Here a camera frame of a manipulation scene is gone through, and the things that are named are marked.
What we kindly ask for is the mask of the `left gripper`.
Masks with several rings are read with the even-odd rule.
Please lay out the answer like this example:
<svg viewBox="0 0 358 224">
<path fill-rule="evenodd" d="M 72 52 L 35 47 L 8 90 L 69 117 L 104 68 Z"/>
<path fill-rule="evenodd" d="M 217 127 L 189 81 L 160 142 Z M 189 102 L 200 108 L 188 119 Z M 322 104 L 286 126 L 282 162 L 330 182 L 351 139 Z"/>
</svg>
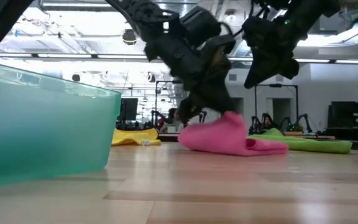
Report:
<svg viewBox="0 0 358 224">
<path fill-rule="evenodd" d="M 178 115 L 182 123 L 199 115 L 204 106 L 221 114 L 237 112 L 224 80 L 231 68 L 227 54 L 236 43 L 232 33 L 204 38 L 192 43 L 187 36 L 164 31 L 146 35 L 144 52 L 148 60 L 160 58 L 179 79 L 188 96 L 180 102 Z"/>
</svg>

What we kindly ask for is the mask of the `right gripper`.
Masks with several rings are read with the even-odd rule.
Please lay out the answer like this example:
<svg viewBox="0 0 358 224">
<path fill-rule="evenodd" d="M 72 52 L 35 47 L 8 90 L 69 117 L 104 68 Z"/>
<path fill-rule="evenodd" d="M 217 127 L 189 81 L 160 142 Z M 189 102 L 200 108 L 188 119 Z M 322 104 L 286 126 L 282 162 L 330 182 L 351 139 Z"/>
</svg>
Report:
<svg viewBox="0 0 358 224">
<path fill-rule="evenodd" d="M 288 79 L 298 75 L 300 65 L 293 58 L 293 50 L 300 40 L 294 32 L 276 30 L 253 30 L 250 32 L 253 62 L 244 82 L 250 89 L 275 75 Z"/>
</svg>

